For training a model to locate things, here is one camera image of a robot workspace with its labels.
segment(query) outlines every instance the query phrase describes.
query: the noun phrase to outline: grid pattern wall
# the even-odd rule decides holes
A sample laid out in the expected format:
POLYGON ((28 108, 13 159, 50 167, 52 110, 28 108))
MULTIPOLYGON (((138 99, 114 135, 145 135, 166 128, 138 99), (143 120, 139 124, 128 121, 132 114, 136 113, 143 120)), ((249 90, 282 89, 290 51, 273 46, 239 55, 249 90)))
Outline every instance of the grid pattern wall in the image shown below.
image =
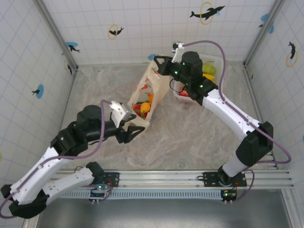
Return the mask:
MULTIPOLYGON (((202 39, 218 42, 228 60, 244 61, 274 2, 44 1, 64 40, 75 42, 76 49, 80 50, 80 53, 72 51, 80 65, 147 62, 149 55, 171 55, 173 41, 189 43, 202 39)), ((211 45, 197 45, 193 50, 220 55, 217 48, 211 45)))
MULTIPOLYGON (((32 0, 0 1, 0 187, 20 179, 57 134, 72 82, 64 62, 32 0)), ((0 219, 0 227, 22 222, 0 219)))
MULTIPOLYGON (((275 139, 291 153, 292 162, 283 167, 291 171, 304 210, 303 22, 304 1, 286 1, 250 69, 262 116, 274 126, 275 139)), ((277 147, 274 152, 277 160, 286 160, 277 147)))

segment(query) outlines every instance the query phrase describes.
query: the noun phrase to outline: metal base plate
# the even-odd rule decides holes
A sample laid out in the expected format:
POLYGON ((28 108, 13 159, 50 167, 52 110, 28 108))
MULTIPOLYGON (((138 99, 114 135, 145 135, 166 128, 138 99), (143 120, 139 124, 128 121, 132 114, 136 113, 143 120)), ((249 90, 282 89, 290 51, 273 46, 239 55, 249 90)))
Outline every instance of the metal base plate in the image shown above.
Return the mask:
POLYGON ((203 180, 205 187, 234 187, 234 182, 237 182, 238 187, 246 187, 246 177, 245 174, 239 173, 236 175, 229 185, 223 185, 218 178, 218 172, 204 172, 203 173, 203 180))

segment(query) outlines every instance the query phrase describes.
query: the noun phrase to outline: white basket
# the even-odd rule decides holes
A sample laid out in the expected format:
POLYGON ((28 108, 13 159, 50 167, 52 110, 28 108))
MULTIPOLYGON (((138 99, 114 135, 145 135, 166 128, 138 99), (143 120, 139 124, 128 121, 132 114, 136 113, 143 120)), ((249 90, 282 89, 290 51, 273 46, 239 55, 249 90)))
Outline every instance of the white basket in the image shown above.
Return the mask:
MULTIPOLYGON (((220 77, 221 77, 222 72, 223 72, 223 67, 224 67, 223 66, 224 65, 223 59, 220 58, 220 57, 217 57, 217 56, 209 56, 209 55, 204 55, 204 54, 199 54, 199 57, 203 61, 203 64, 209 61, 211 63, 211 65, 213 65, 217 69, 214 77, 215 77, 215 82, 218 85, 220 77)), ((173 89, 176 90, 176 91, 180 91, 181 87, 183 87, 183 86, 184 86, 183 83, 175 81, 173 89)), ((179 101, 184 102, 184 103, 194 103, 195 102, 190 97, 188 97, 188 96, 180 96, 175 91, 173 91, 173 95, 175 97, 177 97, 177 99, 179 101)))

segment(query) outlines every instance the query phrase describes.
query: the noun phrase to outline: orange pepper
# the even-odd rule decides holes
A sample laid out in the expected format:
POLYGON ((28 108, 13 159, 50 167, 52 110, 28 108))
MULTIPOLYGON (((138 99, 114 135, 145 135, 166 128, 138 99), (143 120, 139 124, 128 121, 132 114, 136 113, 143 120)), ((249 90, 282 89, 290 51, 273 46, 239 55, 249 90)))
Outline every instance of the orange pepper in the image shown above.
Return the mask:
POLYGON ((153 100, 153 94, 149 93, 149 94, 148 94, 148 96, 149 96, 149 103, 152 103, 152 100, 153 100))

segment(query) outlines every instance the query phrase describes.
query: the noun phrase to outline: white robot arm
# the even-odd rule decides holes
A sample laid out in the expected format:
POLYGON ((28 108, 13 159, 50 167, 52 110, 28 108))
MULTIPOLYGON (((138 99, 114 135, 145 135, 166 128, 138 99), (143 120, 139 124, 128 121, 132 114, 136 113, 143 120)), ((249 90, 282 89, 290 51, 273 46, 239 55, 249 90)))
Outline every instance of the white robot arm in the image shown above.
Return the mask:
POLYGON ((223 94, 221 96, 218 86, 202 76, 203 63, 198 53, 193 51, 184 52, 182 42, 174 43, 172 51, 175 53, 174 57, 154 57, 158 66, 158 73, 160 75, 170 75, 174 80, 182 82, 189 97, 214 112, 234 131, 241 141, 235 156, 218 170, 222 186, 229 186, 245 168, 253 166, 272 150, 272 141, 258 133, 252 125, 271 137, 273 137, 273 127, 269 122, 260 123, 244 113, 223 94), (226 105, 226 102, 237 112, 247 117, 248 122, 226 105))
POLYGON ((103 123, 102 139, 102 110, 96 105, 86 106, 77 114, 75 122, 58 133, 45 154, 24 177, 12 185, 4 185, 1 188, 3 197, 6 199, 10 197, 9 200, 12 201, 9 207, 12 215, 28 219, 39 214, 52 201, 73 189, 91 184, 108 184, 105 181, 105 172, 97 162, 90 162, 80 171, 57 181, 50 182, 50 179, 71 159, 85 151, 88 142, 100 139, 104 141, 108 137, 115 136, 119 143, 128 143, 144 130, 144 127, 129 126, 125 131, 124 123, 134 119, 136 115, 132 114, 127 105, 115 101, 109 105, 113 111, 110 120, 103 123))

